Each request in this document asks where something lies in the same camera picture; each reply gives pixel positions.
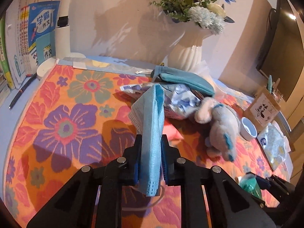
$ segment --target silver bolt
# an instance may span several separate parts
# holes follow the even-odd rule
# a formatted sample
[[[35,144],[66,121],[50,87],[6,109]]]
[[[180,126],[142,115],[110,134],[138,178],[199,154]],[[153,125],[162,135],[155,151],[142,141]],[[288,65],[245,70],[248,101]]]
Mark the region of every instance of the silver bolt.
[[[89,172],[90,170],[91,170],[91,167],[89,167],[88,165],[81,167],[82,172]]]
[[[179,163],[179,164],[184,164],[184,163],[186,163],[186,160],[184,158],[178,158],[176,160],[176,162]]]
[[[212,167],[212,170],[215,172],[215,173],[220,173],[222,171],[221,167],[219,166],[213,166]]]
[[[125,157],[119,157],[118,159],[117,159],[117,162],[118,163],[124,163],[124,162],[126,162],[126,158]]]

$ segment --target brown paper box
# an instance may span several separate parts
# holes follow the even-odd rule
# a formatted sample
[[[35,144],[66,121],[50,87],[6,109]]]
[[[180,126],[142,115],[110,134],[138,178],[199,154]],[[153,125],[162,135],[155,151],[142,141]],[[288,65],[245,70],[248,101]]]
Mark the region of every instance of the brown paper box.
[[[252,104],[244,111],[243,116],[254,124],[259,133],[268,123],[273,121],[280,110],[281,107],[277,101],[264,87]]]

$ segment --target green book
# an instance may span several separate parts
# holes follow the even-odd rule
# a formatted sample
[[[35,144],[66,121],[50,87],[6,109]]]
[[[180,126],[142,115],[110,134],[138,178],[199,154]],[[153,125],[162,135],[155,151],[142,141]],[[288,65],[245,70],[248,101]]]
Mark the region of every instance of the green book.
[[[12,79],[9,63],[7,61],[7,56],[6,56],[6,48],[5,48],[5,18],[3,17],[0,20],[0,61],[1,61],[1,66],[3,73],[5,75],[5,78],[9,84],[10,89],[14,89],[15,85]]]

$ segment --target plush toy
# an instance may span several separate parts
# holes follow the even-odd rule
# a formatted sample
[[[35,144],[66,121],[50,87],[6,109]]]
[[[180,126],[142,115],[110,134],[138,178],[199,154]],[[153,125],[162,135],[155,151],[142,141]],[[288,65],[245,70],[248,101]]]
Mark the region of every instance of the plush toy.
[[[210,134],[205,140],[207,155],[210,158],[223,156],[225,161],[233,162],[237,156],[235,144],[240,133],[237,113],[231,107],[207,97],[194,118],[202,124],[211,122]]]

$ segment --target black pen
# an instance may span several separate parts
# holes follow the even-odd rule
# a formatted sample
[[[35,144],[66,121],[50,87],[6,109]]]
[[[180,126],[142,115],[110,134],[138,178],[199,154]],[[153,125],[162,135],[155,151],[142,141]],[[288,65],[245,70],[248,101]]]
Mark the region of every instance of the black pen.
[[[13,101],[9,105],[9,109],[13,108],[13,106],[16,104],[18,99],[20,98],[21,94],[27,89],[27,87],[33,82],[34,79],[36,79],[37,73],[33,74],[32,77],[24,84],[24,86],[19,90],[17,95],[14,97]]]

